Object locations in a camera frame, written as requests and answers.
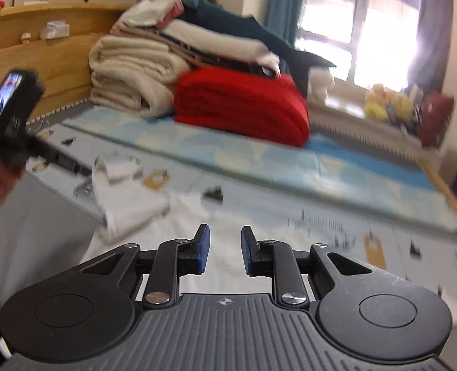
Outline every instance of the yellow plush toy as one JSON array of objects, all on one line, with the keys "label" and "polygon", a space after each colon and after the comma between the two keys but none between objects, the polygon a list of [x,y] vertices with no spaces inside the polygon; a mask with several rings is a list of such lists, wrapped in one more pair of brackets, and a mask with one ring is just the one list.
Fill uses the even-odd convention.
[{"label": "yellow plush toy", "polygon": [[373,90],[367,91],[364,96],[364,115],[374,120],[410,121],[414,112],[414,103],[404,93],[385,88],[380,83],[373,85]]}]

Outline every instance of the stack of blankets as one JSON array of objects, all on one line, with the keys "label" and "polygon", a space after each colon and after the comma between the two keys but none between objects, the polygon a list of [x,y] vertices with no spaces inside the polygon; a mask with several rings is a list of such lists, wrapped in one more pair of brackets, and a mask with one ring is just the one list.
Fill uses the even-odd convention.
[{"label": "stack of blankets", "polygon": [[94,102],[292,146],[309,137],[309,69],[333,66],[204,0],[143,0],[111,33],[90,52]]}]

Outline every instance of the metal screw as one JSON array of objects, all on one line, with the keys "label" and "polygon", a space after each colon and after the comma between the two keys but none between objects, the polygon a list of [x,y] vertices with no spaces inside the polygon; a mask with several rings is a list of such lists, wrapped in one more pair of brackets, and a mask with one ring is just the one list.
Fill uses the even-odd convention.
[{"label": "metal screw", "polygon": [[146,295],[146,301],[150,304],[165,304],[170,301],[170,296],[163,291],[153,291]]},{"label": "metal screw", "polygon": [[306,295],[297,291],[292,291],[282,295],[282,301],[286,304],[297,305],[306,301]]}]

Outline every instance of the stuffed animal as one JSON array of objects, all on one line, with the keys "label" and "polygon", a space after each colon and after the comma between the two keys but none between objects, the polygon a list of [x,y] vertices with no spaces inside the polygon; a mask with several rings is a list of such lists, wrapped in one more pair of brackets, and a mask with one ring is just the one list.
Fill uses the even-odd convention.
[{"label": "stuffed animal", "polygon": [[309,69],[309,86],[307,101],[324,104],[328,98],[328,91],[335,86],[335,79],[328,68],[311,67]]},{"label": "stuffed animal", "polygon": [[372,90],[366,92],[364,100],[366,118],[395,122],[412,120],[414,103],[404,93],[395,92],[377,83],[373,85]]}]

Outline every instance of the white stuffed animal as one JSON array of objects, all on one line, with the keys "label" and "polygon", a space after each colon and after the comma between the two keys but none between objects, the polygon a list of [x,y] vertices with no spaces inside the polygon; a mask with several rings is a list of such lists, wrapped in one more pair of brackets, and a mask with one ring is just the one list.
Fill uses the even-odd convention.
[{"label": "white stuffed animal", "polygon": [[335,86],[335,79],[328,68],[310,68],[307,101],[324,104],[328,98],[328,91],[333,89],[333,86]]}]

